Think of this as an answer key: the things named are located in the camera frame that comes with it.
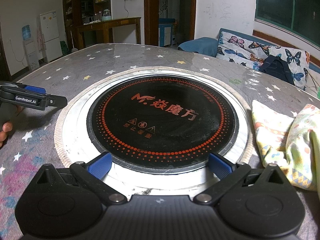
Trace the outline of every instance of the black glass cooktop surface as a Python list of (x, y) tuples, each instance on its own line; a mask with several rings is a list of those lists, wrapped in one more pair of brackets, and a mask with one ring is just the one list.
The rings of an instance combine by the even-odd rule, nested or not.
[(202, 82), (173, 75), (134, 78), (100, 95), (88, 134), (113, 161), (142, 172), (187, 171), (225, 154), (238, 133), (228, 100)]

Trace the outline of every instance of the refrigerator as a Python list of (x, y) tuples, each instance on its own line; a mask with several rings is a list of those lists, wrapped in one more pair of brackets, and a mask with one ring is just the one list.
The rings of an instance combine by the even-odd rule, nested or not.
[(42, 55), (44, 62), (49, 63), (62, 56), (56, 11), (40, 14), (38, 23), (44, 44)]

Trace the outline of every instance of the braided rope border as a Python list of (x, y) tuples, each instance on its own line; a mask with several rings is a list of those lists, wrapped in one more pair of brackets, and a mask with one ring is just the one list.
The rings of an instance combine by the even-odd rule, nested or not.
[[(222, 86), (223, 88), (225, 88), (226, 90), (228, 90), (241, 104), (241, 106), (244, 108), (244, 111), (246, 114), (248, 114), (248, 112), (251, 111), (250, 106), (248, 105), (248, 103), (244, 100), (244, 98), (237, 92), (235, 91), (232, 87), (230, 87), (229, 85), (225, 84), (224, 82), (213, 78), (211, 76), (207, 76), (204, 75), (202, 73), (197, 73), (197, 72), (193, 72), (190, 70), (186, 70), (186, 69), (180, 69), (180, 68), (174, 68), (174, 67), (165, 67), (165, 66), (153, 66), (153, 67), (139, 67), (139, 68), (135, 68), (135, 69), (129, 69), (111, 76), (108, 76), (107, 78), (104, 78), (94, 84), (92, 84), (91, 86), (87, 87), (85, 90), (83, 90), (81, 93), (79, 93), (76, 97), (74, 97), (71, 101), (69, 101), (68, 105), (63, 108), (58, 116), (57, 122), (56, 122), (56, 126), (54, 129), (54, 145), (56, 148), (56, 151), (58, 153), (58, 156), (60, 158), (60, 160), (62, 161), (62, 164), (65, 167), (69, 167), (72, 162), (69, 159), (67, 152), (64, 149), (64, 145), (63, 145), (63, 140), (62, 140), (62, 127), (63, 127), (63, 123), (64, 120), (69, 112), (69, 110), (71, 109), (71, 107), (74, 105), (74, 103), (76, 103), (76, 101), (78, 101), (82, 96), (84, 96), (87, 92), (89, 92), (91, 89), (113, 79), (113, 78), (117, 78), (126, 74), (131, 74), (134, 72), (139, 72), (139, 71), (145, 71), (145, 70), (153, 70), (153, 71), (157, 71), (157, 70), (169, 70), (169, 71), (177, 71), (177, 72), (183, 72), (183, 73), (187, 73), (187, 74), (191, 74), (194, 76), (199, 76), (202, 78), (206, 78), (209, 79), (215, 83), (217, 83), (218, 85)], [(247, 141), (247, 145), (245, 148), (245, 151), (242, 155), (241, 158), (241, 162), (244, 163), (248, 163), (250, 160), (250, 157), (252, 155), (252, 150), (253, 150), (253, 145), (254, 145), (254, 137), (253, 137), (253, 123), (252, 123), (252, 119), (251, 116), (248, 118), (248, 141)]]

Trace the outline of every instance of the window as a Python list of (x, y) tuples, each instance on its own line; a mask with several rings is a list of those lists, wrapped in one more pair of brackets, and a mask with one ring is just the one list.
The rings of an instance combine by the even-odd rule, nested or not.
[(257, 0), (256, 18), (320, 46), (320, 0)]

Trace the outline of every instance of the yellow fabric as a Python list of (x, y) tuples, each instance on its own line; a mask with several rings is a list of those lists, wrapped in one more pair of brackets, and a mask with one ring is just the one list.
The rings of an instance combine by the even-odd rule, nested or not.
[(316, 191), (320, 110), (307, 104), (293, 119), (254, 100), (252, 119), (263, 166), (276, 163), (293, 186)]

